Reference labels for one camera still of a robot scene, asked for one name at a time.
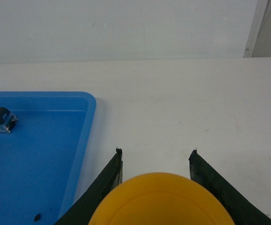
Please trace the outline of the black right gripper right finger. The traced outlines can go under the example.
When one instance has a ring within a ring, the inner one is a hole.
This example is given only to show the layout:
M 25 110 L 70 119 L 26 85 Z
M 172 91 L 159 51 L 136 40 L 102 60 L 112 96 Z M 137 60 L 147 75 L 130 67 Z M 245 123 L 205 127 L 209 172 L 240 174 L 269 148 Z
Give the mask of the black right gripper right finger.
M 236 225 L 271 225 L 271 219 L 208 164 L 197 150 L 192 151 L 188 160 L 190 179 L 213 194 Z

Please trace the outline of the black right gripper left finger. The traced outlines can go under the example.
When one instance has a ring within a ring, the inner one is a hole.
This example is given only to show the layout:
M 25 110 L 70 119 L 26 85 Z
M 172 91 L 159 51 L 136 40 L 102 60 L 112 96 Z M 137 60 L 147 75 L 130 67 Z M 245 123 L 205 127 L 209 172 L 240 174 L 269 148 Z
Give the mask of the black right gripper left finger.
M 87 225 L 102 200 L 122 183 L 122 149 L 104 167 L 86 192 L 57 220 L 57 225 Z

